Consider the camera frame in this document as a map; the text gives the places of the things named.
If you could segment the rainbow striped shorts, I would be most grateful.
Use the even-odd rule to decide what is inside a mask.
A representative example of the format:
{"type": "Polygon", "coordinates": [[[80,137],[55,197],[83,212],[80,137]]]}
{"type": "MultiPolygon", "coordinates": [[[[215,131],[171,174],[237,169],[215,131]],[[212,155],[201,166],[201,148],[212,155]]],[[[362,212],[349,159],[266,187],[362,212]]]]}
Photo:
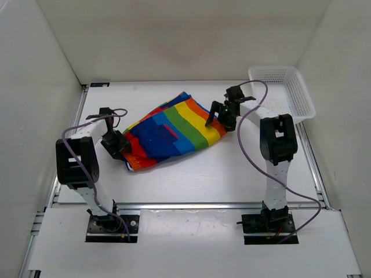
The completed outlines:
{"type": "Polygon", "coordinates": [[[217,119],[207,126],[208,116],[186,92],[158,106],[123,132],[131,144],[131,150],[121,152],[127,169],[139,171],[212,146],[227,131],[217,119]]]}

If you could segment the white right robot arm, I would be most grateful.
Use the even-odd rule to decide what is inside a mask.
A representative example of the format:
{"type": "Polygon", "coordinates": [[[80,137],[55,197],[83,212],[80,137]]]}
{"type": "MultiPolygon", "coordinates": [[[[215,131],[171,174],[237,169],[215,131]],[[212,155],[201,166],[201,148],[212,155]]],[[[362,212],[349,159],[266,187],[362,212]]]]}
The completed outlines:
{"type": "Polygon", "coordinates": [[[278,115],[258,105],[256,100],[245,102],[213,101],[206,126],[218,120],[227,131],[234,131],[237,117],[247,113],[247,118],[260,129],[260,152],[266,162],[267,177],[262,201],[260,224],[266,231],[276,230],[288,218],[286,184],[288,170],[298,146],[293,119],[289,114],[278,115]]]}

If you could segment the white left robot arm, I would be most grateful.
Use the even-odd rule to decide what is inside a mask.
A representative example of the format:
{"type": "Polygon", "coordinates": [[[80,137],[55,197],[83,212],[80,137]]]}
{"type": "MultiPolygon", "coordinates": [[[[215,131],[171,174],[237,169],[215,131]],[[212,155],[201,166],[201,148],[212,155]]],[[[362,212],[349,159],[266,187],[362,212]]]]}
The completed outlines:
{"type": "Polygon", "coordinates": [[[89,116],[86,122],[63,131],[56,141],[57,178],[59,183],[78,193],[89,206],[94,221],[109,232],[124,226],[116,202],[99,184],[100,168],[96,144],[100,143],[115,160],[124,160],[122,151],[130,143],[115,129],[116,116],[89,116]]]}

